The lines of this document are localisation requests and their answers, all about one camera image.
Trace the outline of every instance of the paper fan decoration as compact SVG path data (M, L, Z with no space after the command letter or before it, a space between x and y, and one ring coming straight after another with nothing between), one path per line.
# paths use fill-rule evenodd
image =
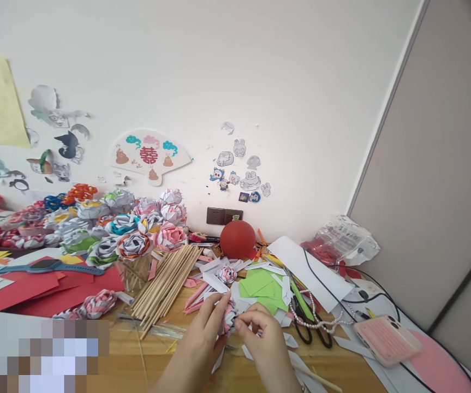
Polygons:
M192 161L174 139L148 129L122 135L110 152L110 165L144 174L150 186L160 186L163 175Z

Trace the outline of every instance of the wooden desk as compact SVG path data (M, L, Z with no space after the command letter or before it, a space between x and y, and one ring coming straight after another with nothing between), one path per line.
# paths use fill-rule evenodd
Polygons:
M167 321L182 328L189 326L197 313L185 315L182 311L184 303L194 291L183 288L168 315L160 322ZM77 380L82 384L84 381L87 383L88 393L146 392L147 386L156 382L170 361L172 355L166 351L174 340L148 334L141 342L146 363L146 381L135 327L130 322L117 320L114 315L125 308L125 304L119 301L106 317L110 321L110 356L99 357L99 375ZM333 318L324 311L320 315L328 320ZM310 369L314 367L318 375L340 386L344 392L386 392L361 356L340 348L335 342L332 349L326 349L316 334L313 335L312 345L308 346L299 338L294 324L283 331L293 335L299 344L299 348L294 351L306 365ZM336 334L347 337L340 327ZM228 345L236 349L224 351L223 362L211 376L204 392L264 392L255 364L246 359L241 349L243 342L237 333L230 336Z

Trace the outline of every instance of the pearl necklace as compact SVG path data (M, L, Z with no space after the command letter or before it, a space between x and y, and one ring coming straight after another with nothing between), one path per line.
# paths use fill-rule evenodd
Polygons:
M343 307L341 308L341 313L339 314L339 316L337 318L335 318L333 321L319 320L319 318L317 318L317 314L315 313L315 302L313 301L312 293L308 289L302 290L300 292L302 294L303 293L308 293L310 295L310 301L312 302L313 318L315 319L315 322L317 322L317 323L315 325L312 325L312 324L304 322L301 318L299 318L297 316L297 314L295 313L294 308L292 307L292 305L290 303L290 311L294 315L294 318L295 318L295 320L297 321L297 323L299 325L304 326L308 329L321 329L322 328L325 332L333 335L335 333L335 330L337 329L338 325L353 325L354 324L353 321L344 321L344 320L342 320L343 314L344 314L344 308ZM346 303L346 305L350 308L351 314L355 318L354 309L348 303ZM324 325L330 325L332 328L328 329Z

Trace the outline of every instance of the phone case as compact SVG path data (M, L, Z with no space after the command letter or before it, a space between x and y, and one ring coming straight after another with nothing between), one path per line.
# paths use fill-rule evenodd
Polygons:
M418 353L421 342L389 315L354 325L355 332L384 367L394 367Z

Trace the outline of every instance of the wall socket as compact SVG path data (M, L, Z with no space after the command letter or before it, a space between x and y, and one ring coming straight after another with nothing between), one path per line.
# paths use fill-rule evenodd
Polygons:
M234 216L239 216L238 219L242 220L242 210L209 207L206 211L206 224L226 225L234 219Z

